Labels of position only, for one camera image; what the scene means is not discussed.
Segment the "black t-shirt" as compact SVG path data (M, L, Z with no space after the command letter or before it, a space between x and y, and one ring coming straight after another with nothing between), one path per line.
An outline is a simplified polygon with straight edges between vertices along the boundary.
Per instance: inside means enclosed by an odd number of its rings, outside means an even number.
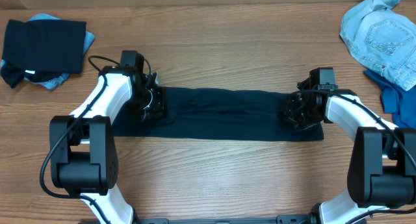
M123 106L115 136L310 142L323 140L320 124L298 131L278 117L286 93L259 90L167 87L167 113L143 121Z

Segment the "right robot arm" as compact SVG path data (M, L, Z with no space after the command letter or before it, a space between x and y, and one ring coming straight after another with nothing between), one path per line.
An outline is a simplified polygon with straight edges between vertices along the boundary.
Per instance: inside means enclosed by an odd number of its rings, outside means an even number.
M306 215L278 216L278 223L365 223L375 214L412 214L415 205L415 130L400 128L367 108L356 93L340 89L333 68L310 71L297 84L279 117L304 131L334 123L353 140L347 187Z

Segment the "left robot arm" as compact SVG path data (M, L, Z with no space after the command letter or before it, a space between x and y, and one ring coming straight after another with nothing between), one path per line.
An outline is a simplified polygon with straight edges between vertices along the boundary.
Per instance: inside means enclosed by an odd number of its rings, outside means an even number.
M139 222L116 184L118 155L112 123L123 107L128 117L145 125L165 117L166 95L157 74L144 73L149 64L137 51L122 51L119 62L99 69L97 86L85 102L49 124L50 151L40 170L40 185L52 197L82 200L98 223ZM47 188L47 167L54 186L64 189L64 194Z

